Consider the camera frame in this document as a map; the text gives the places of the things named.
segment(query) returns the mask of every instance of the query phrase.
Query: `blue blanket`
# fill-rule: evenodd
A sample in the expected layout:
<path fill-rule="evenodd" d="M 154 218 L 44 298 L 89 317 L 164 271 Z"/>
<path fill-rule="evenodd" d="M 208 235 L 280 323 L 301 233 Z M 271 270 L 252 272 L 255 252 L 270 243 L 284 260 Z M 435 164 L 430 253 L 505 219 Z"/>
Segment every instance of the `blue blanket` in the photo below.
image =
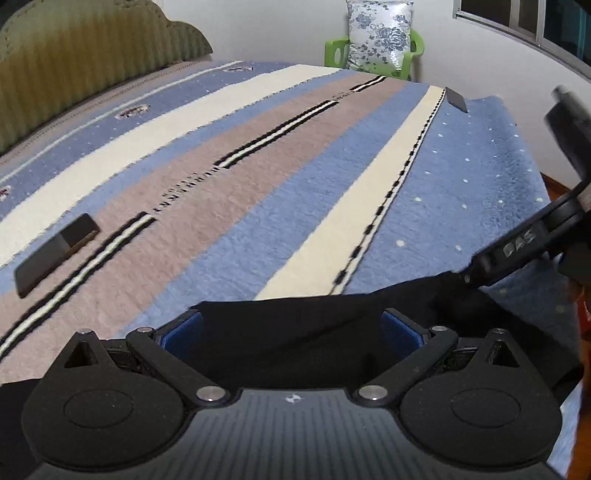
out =
<path fill-rule="evenodd" d="M 72 331 L 112 338 L 202 300 L 373 291 L 458 270 L 549 201 L 498 98 L 279 63 L 174 66 L 0 158 L 0 381 Z M 102 231 L 19 299 L 16 266 L 81 213 Z M 487 292 L 577 352 L 566 279 L 532 262 Z M 566 474 L 580 389 L 550 463 Z"/>

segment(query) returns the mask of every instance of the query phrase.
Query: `wooden floor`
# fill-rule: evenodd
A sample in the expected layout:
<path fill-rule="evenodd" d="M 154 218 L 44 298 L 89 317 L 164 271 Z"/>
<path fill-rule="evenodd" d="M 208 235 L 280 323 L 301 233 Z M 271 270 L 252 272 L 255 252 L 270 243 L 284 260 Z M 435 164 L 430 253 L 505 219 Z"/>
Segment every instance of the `wooden floor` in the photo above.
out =
<path fill-rule="evenodd" d="M 551 200 L 556 200 L 564 192 L 564 187 L 546 181 Z M 577 443 L 574 447 L 573 461 L 569 469 L 569 480 L 591 480 L 591 371 L 589 369 L 590 342 L 583 341 L 581 358 L 585 363 L 585 389 L 581 406 Z"/>

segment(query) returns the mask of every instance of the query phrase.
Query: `blue pad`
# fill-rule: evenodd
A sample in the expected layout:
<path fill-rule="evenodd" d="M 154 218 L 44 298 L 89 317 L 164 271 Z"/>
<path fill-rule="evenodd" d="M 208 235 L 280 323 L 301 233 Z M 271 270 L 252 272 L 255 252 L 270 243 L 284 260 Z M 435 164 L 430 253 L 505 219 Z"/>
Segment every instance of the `blue pad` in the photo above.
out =
<path fill-rule="evenodd" d="M 420 332 L 416 332 L 389 312 L 382 314 L 380 326 L 386 341 L 399 361 L 425 344 Z"/>
<path fill-rule="evenodd" d="M 162 337 L 160 345 L 179 360 L 187 360 L 203 332 L 203 317 L 195 313 Z"/>

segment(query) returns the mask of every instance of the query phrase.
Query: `logo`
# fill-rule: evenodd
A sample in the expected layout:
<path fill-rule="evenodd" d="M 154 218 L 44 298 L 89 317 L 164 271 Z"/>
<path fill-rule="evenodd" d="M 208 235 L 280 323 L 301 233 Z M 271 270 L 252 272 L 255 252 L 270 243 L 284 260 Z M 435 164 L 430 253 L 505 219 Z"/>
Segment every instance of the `logo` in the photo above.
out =
<path fill-rule="evenodd" d="M 292 393 L 291 395 L 287 396 L 285 398 L 285 400 L 288 401 L 289 403 L 291 403 L 293 405 L 293 404 L 296 404 L 298 402 L 301 402 L 302 400 L 304 400 L 304 398 L 303 397 L 300 397 L 296 393 Z"/>
<path fill-rule="evenodd" d="M 351 95 L 351 92 L 340 92 L 336 95 L 333 95 L 333 100 L 342 100 L 343 98 L 348 97 L 349 95 Z"/>
<path fill-rule="evenodd" d="M 523 235 L 519 235 L 512 242 L 509 242 L 503 247 L 505 258 L 509 258 L 513 253 L 518 252 L 526 245 L 529 245 L 535 240 L 535 233 L 531 230 L 526 230 Z"/>

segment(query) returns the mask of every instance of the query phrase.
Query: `window frame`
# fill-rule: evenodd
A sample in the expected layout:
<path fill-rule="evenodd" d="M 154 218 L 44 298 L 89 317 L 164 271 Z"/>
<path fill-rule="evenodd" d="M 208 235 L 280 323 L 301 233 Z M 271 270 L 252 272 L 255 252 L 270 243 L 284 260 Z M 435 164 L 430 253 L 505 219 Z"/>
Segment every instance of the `window frame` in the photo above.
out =
<path fill-rule="evenodd" d="M 453 18 L 462 18 L 469 20 L 486 27 L 498 30 L 501 33 L 517 38 L 523 43 L 528 44 L 531 47 L 536 48 L 553 60 L 558 61 L 568 69 L 581 75 L 587 80 L 591 80 L 591 66 L 587 65 L 583 60 L 572 55 L 569 51 L 559 47 L 552 43 L 547 38 L 544 38 L 544 27 L 545 27 L 545 14 L 546 14 L 546 0 L 538 0 L 538 24 L 536 27 L 536 34 L 529 32 L 519 27 L 519 6 L 521 0 L 511 0 L 511 13 L 509 16 L 509 24 L 511 26 L 506 27 L 492 20 L 488 20 L 484 17 L 471 14 L 469 12 L 462 11 L 462 0 L 453 0 Z"/>

